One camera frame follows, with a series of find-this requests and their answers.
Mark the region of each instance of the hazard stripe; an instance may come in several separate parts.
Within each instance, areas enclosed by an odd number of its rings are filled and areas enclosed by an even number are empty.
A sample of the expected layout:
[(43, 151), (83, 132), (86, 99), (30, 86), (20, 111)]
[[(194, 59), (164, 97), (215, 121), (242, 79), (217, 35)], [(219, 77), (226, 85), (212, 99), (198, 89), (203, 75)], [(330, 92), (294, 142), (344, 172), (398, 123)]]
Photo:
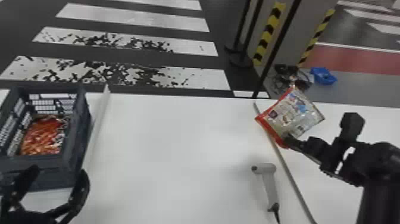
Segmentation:
[(261, 35), (261, 40), (258, 43), (257, 49), (253, 56), (253, 63), (255, 66), (260, 66), (263, 61), (263, 56), (267, 52), (267, 47), (270, 41), (272, 40), (272, 36), (274, 31), (279, 25), (279, 19), (281, 15), (285, 11), (286, 4), (275, 2), (274, 7), (271, 11), (271, 14), (267, 20), (267, 24), (265, 25), (264, 32)]
[(318, 26), (317, 30), (315, 31), (315, 35), (312, 37), (312, 39), (308, 43), (305, 52), (303, 53), (299, 63), (297, 64), (297, 67), (302, 67), (303, 66), (303, 63), (307, 60), (308, 56), (310, 55), (311, 51), (313, 50), (313, 48), (314, 48), (315, 44), (317, 43), (318, 39), (320, 38), (320, 36), (324, 32), (325, 28), (328, 26), (329, 20), (332, 18), (334, 13), (335, 13), (334, 9), (328, 10), (328, 12), (326, 12), (324, 20)]

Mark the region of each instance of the metal rod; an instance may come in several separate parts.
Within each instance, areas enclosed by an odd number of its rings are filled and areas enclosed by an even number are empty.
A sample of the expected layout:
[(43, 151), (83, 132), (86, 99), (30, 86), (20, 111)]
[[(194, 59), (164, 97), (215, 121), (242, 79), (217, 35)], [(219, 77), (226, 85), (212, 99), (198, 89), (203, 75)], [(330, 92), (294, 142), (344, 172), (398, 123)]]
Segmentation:
[(246, 40), (243, 45), (242, 52), (240, 53), (240, 60), (243, 61), (247, 55), (247, 48), (249, 47), (250, 39), (253, 36), (255, 23), (257, 22), (258, 15), (260, 14), (261, 7), (263, 6), (264, 0), (258, 0), (257, 5), (255, 6), (255, 11), (253, 18), (251, 19), (251, 23), (249, 26), (249, 31), (247, 32)]
[(290, 24), (292, 24), (293, 18), (295, 17), (295, 14), (297, 12), (297, 9), (299, 8), (301, 1), (302, 0), (295, 0), (293, 2), (292, 7), (290, 8), (289, 14), (287, 15), (287, 18), (285, 20), (285, 23), (283, 24), (282, 31), (279, 33), (279, 36), (275, 43), (275, 46), (272, 49), (270, 57), (268, 58), (267, 64), (265, 65), (265, 68), (262, 71), (260, 81), (258, 81), (257, 87), (255, 88), (255, 90), (253, 92), (253, 96), (251, 96), (251, 98), (253, 98), (253, 99), (257, 98), (258, 93), (260, 92), (260, 89), (264, 84), (265, 78), (267, 78), (268, 72), (271, 69), (272, 63), (274, 62), (276, 55), (278, 54), (278, 51), (283, 42), (283, 39), (285, 38), (286, 33), (289, 30)]
[(233, 43), (234, 48), (238, 47), (240, 36), (242, 35), (242, 32), (243, 32), (243, 26), (245, 25), (246, 15), (250, 8), (250, 1), (251, 0), (247, 0), (245, 8), (243, 9), (242, 18), (240, 19), (240, 23), (239, 23), (239, 30), (237, 31), (235, 41)]

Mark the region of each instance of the black pole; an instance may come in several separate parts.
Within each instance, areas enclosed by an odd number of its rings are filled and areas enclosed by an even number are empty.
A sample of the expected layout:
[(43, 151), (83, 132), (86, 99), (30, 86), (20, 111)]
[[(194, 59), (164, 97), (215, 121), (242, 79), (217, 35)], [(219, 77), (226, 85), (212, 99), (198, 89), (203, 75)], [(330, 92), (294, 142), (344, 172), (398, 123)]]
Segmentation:
[(249, 47), (251, 37), (253, 36), (255, 23), (257, 22), (258, 16), (261, 11), (261, 7), (263, 6), (264, 0), (258, 0), (257, 5), (255, 6), (254, 15), (251, 18), (251, 23), (249, 26), (249, 30), (246, 35), (245, 43), (243, 44), (243, 49), (240, 55), (231, 55), (229, 57), (229, 61), (231, 64), (238, 67), (251, 67), (253, 65), (253, 61), (247, 57), (247, 48)]
[(272, 49), (271, 55), (268, 58), (267, 64), (265, 65), (264, 70), (262, 71), (262, 75), (260, 78), (260, 81), (258, 81), (257, 87), (254, 90), (253, 96), (251, 98), (256, 99), (258, 96), (258, 93), (260, 92), (261, 87), (264, 84), (265, 78), (267, 78), (268, 72), (271, 69), (272, 63), (274, 62), (276, 55), (279, 51), (279, 48), (283, 42), (283, 39), (286, 36), (286, 33), (289, 30), (290, 24), (292, 24), (293, 18), (295, 17), (295, 14), (297, 12), (297, 9), (299, 8), (299, 5), (302, 0), (295, 0), (292, 4), (292, 7), (290, 8), (289, 14), (287, 15), (287, 18), (285, 20), (285, 23), (283, 24), (282, 31), (279, 33), (279, 36), (276, 40), (275, 46)]
[(233, 45), (232, 46), (230, 45), (231, 42), (225, 44), (225, 49), (229, 52), (239, 52), (239, 50), (238, 50), (239, 40), (240, 40), (240, 36), (242, 35), (242, 32), (243, 32), (243, 26), (245, 25), (247, 12), (249, 11), (249, 8), (250, 8), (250, 1), (251, 0), (246, 1), (246, 5), (245, 5), (245, 8), (243, 9), (243, 13), (242, 13), (242, 18), (240, 19), (240, 23), (239, 23), (239, 29), (237, 30), (237, 34), (236, 34), (235, 40), (233, 41)]

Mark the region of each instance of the crosswalk stripe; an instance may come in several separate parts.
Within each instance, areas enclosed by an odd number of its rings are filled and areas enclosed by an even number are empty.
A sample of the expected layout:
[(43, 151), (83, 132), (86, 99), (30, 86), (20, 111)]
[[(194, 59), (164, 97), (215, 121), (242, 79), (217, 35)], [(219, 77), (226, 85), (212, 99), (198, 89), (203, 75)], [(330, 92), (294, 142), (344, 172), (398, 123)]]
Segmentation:
[(45, 27), (33, 42), (218, 56), (213, 42)]
[(382, 33), (390, 33), (390, 34), (400, 35), (400, 27), (398, 27), (398, 26), (390, 26), (390, 25), (376, 24), (376, 23), (367, 23), (367, 24)]
[(400, 17), (395, 16), (395, 15), (384, 15), (384, 14), (377, 14), (377, 13), (369, 13), (369, 12), (358, 11), (358, 10), (345, 10), (345, 11), (350, 13), (352, 16), (355, 16), (355, 17), (400, 23)]
[(209, 32), (207, 22), (204, 18), (120, 10), (74, 3), (68, 3), (57, 14), (57, 17)]
[(60, 58), (18, 56), (0, 75), (6, 80), (35, 80), (169, 88), (229, 90), (223, 70), (151, 67), (133, 63), (106, 63)]
[(367, 10), (378, 10), (378, 11), (384, 11), (384, 12), (388, 12), (388, 13), (393, 12), (392, 10), (389, 10), (380, 5), (370, 5), (370, 4), (359, 3), (359, 2), (338, 1), (337, 4), (343, 5), (343, 6), (348, 6), (348, 7), (365, 8)]
[(148, 5), (158, 5), (173, 8), (183, 8), (186, 10), (201, 11), (200, 2), (197, 0), (109, 0), (121, 2), (133, 2)]
[[(253, 95), (252, 91), (233, 91), (233, 94), (236, 97), (251, 97)], [(257, 98), (269, 98), (270, 96), (268, 95), (267, 92), (259, 92)]]

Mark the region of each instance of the orange food package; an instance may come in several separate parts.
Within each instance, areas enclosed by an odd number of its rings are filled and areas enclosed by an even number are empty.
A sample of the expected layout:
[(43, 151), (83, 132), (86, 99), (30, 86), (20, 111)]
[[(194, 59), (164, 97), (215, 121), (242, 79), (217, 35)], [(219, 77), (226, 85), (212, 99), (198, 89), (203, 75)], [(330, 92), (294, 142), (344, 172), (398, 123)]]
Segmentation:
[(60, 153), (65, 137), (67, 117), (38, 116), (29, 126), (21, 145), (21, 155), (46, 155)]
[(322, 122), (325, 117), (298, 88), (293, 86), (255, 119), (280, 147), (287, 148), (283, 141), (284, 134), (289, 133), (298, 138)]

